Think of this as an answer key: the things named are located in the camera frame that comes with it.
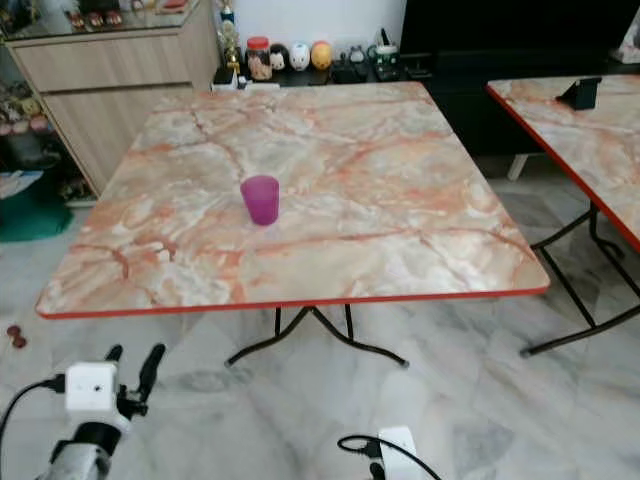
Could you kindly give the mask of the green bag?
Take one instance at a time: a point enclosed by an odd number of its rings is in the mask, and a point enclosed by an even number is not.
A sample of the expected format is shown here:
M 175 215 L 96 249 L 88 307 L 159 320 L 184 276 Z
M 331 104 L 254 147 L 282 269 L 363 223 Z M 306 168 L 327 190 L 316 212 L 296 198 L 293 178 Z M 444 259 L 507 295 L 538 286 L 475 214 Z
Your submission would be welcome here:
M 45 172 L 3 173 L 0 201 L 0 242 L 41 241 L 59 236 L 73 212 L 58 191 L 58 182 Z

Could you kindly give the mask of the purple plastic cup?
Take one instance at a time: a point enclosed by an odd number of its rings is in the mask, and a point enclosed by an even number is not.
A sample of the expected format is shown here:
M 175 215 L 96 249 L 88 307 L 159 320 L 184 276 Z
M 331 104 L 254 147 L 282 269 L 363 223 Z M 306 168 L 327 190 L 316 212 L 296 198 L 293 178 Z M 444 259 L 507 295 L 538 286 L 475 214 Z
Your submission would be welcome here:
M 273 175 L 252 175 L 239 186 L 253 224 L 269 227 L 279 215 L 280 184 Z

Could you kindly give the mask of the marble top folding table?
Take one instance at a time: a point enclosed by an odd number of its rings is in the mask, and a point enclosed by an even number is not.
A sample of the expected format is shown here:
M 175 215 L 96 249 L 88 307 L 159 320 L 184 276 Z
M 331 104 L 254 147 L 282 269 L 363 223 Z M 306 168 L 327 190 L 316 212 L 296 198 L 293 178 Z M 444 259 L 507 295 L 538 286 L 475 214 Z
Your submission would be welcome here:
M 274 224 L 241 183 L 279 180 Z M 360 303 L 540 294 L 550 279 L 420 83 L 161 101 L 35 303 L 49 320 L 296 308 L 347 346 Z

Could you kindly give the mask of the toy shelf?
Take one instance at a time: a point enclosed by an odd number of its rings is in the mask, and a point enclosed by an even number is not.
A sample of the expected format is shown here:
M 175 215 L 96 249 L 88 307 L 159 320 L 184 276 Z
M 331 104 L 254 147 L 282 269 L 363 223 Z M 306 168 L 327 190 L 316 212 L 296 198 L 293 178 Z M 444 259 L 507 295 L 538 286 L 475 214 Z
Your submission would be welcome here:
M 49 114 L 20 74 L 1 73 L 1 173 L 49 170 L 64 159 Z

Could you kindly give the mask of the light wooden cabinet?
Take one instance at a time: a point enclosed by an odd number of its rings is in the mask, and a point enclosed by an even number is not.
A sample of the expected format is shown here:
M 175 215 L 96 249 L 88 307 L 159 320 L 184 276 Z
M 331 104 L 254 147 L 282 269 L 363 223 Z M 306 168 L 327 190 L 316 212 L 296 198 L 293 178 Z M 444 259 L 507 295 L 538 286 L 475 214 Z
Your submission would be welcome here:
M 182 12 L 125 12 L 116 28 L 46 14 L 4 45 L 90 188 L 99 195 L 157 102 L 210 90 L 215 0 Z

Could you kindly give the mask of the red lidded snack jar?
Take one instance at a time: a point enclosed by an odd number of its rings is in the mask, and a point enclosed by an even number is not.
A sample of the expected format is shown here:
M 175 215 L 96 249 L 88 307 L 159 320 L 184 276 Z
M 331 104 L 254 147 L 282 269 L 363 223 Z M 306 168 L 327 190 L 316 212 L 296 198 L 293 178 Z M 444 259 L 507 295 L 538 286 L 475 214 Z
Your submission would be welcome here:
M 246 42 L 246 58 L 250 77 L 255 82 L 270 81 L 274 69 L 270 61 L 270 40 L 265 36 L 252 36 Z

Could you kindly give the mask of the gold trophy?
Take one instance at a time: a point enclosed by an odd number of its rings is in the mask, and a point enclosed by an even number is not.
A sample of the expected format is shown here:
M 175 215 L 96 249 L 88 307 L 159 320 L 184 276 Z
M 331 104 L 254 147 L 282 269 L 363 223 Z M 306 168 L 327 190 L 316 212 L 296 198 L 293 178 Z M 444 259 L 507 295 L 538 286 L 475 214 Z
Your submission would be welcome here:
M 230 70 L 230 77 L 241 74 L 241 49 L 239 49 L 239 32 L 234 12 L 234 0 L 219 0 L 218 33 L 225 67 Z

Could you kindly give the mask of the glass display case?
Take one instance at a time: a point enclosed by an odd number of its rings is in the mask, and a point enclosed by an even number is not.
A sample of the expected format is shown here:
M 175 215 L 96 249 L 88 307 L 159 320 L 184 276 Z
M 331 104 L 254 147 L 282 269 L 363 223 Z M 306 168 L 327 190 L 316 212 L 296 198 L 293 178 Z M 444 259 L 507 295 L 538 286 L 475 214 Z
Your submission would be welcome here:
M 209 22 L 218 0 L 4 0 L 1 38 L 28 40 Z

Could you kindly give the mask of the white round figurine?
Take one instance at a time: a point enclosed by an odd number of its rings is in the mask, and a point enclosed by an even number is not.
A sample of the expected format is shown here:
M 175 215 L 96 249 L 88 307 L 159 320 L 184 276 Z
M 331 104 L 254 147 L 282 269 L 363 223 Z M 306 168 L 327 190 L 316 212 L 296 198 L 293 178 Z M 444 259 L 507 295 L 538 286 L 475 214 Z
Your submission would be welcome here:
M 293 44 L 289 54 L 289 65 L 296 72 L 306 72 L 310 68 L 310 45 Z

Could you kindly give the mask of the orange round figurine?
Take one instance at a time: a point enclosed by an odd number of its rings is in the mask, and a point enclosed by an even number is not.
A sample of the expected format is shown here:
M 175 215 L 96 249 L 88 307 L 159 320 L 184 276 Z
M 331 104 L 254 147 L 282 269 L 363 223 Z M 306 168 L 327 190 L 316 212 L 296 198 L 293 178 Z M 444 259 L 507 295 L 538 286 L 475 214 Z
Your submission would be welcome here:
M 328 41 L 317 41 L 311 47 L 310 59 L 315 70 L 329 70 L 334 61 L 333 46 Z

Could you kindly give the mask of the dark green mug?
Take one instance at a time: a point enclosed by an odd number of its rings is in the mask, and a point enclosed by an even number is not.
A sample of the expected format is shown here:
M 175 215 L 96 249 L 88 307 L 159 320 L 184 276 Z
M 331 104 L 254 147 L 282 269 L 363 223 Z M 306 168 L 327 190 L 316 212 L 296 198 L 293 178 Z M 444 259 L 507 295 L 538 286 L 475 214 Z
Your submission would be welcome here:
M 370 49 L 374 59 L 375 77 L 380 82 L 401 81 L 402 73 L 399 69 L 399 49 L 396 45 L 375 45 Z

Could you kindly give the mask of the marble top table red edge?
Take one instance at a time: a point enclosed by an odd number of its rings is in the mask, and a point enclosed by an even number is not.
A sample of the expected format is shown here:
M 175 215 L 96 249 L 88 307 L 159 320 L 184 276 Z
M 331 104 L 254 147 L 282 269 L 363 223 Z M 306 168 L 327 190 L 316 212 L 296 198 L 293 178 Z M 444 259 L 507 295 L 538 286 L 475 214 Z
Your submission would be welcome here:
M 525 358 L 594 337 L 640 317 L 637 303 L 603 323 L 596 321 L 549 251 L 559 239 L 586 225 L 591 243 L 640 298 L 640 280 L 623 266 L 622 248 L 599 233 L 600 219 L 607 218 L 632 250 L 640 253 L 640 74 L 591 77 L 602 77 L 603 82 L 596 93 L 595 108 L 585 111 L 567 108 L 556 97 L 576 79 L 589 77 L 494 79 L 485 86 L 589 200 L 588 209 L 571 223 L 531 246 L 570 294 L 588 328 L 521 349 Z

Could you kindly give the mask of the black television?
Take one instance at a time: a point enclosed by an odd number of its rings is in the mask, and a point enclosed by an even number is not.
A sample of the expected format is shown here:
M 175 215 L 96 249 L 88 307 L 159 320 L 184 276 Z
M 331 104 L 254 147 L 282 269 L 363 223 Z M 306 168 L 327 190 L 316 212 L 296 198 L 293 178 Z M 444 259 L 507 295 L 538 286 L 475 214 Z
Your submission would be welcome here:
M 406 0 L 402 52 L 608 50 L 640 0 Z

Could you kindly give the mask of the black phone stand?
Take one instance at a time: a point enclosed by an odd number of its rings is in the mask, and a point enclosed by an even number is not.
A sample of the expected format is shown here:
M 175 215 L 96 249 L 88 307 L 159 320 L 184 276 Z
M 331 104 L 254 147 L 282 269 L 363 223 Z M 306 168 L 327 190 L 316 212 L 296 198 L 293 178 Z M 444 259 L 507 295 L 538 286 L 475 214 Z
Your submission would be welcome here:
M 603 82 L 602 77 L 576 79 L 566 91 L 556 97 L 556 101 L 575 111 L 593 110 L 600 82 Z

